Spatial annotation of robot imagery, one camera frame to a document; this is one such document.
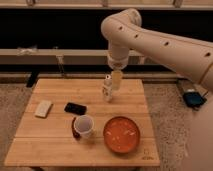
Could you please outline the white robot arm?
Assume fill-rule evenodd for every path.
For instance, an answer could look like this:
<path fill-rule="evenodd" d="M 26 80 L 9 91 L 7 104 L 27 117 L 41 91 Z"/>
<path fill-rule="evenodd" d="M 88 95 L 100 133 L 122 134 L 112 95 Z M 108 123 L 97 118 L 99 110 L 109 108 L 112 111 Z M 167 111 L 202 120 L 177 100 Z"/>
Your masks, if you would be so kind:
<path fill-rule="evenodd" d="M 108 65 L 121 70 L 135 50 L 188 78 L 211 93 L 192 117 L 179 171 L 213 171 L 213 43 L 143 29 L 138 10 L 106 17 L 101 33 L 108 41 Z"/>

